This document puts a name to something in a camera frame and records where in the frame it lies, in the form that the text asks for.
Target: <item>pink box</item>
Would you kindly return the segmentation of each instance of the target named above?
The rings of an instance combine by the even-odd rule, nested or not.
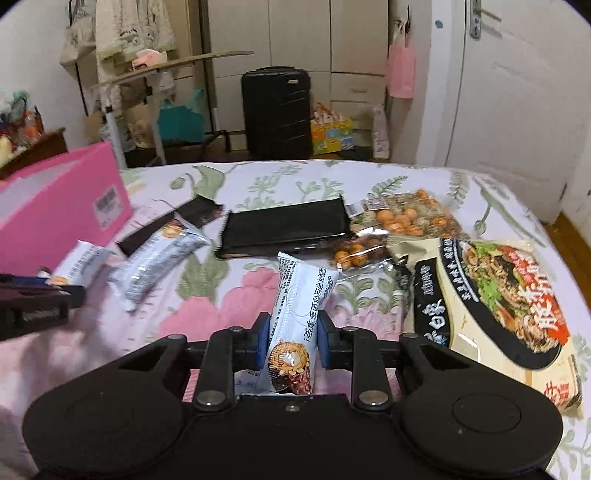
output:
[[[109,142],[17,171],[0,186],[0,272],[54,269],[77,240],[104,247],[130,216]]]

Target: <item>seaweed snack package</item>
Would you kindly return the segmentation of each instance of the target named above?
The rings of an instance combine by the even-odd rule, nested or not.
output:
[[[414,273],[404,331],[444,345],[546,395],[564,414],[582,402],[575,349],[530,242],[388,241]]]
[[[218,258],[277,255],[353,237],[342,198],[228,214]]]
[[[111,251],[104,247],[78,240],[47,280],[49,285],[81,285],[89,287],[105,265]]]
[[[197,195],[194,199],[183,203],[180,207],[171,212],[156,218],[153,222],[144,225],[139,230],[117,242],[117,246],[126,257],[131,256],[150,236],[160,230],[164,225],[174,220],[176,214],[180,215],[185,221],[196,228],[220,217],[223,212],[223,205],[215,203],[213,200]]]
[[[175,214],[109,277],[127,312],[136,311],[144,297],[168,272],[209,240]]]
[[[351,230],[418,238],[467,238],[453,215],[425,190],[384,195],[347,205]]]
[[[316,320],[338,272],[315,267],[282,252],[279,289],[271,316],[270,344],[257,391],[310,395],[314,384]]]

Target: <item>screw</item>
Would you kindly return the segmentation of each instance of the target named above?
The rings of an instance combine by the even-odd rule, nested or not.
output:
[[[218,390],[206,390],[197,395],[197,402],[204,407],[214,407],[226,400],[226,394]]]
[[[366,405],[377,407],[384,405],[388,401],[388,394],[380,390],[366,390],[359,394],[359,399]]]

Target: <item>black suitcase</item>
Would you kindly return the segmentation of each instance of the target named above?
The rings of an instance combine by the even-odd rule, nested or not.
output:
[[[253,158],[310,158],[310,76],[293,67],[266,67],[242,76],[248,151]]]

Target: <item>door handle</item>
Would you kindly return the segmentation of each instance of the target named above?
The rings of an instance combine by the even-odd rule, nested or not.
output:
[[[482,0],[470,0],[470,36],[475,40],[480,40],[482,33],[482,15],[502,22],[503,19],[498,15],[482,8]]]
[[[496,20],[499,23],[503,21],[503,19],[501,17],[499,17],[499,15],[495,15],[493,12],[489,12],[488,10],[485,10],[484,8],[479,8],[476,11],[480,12],[483,15],[486,15],[487,17],[491,17],[493,20]]]

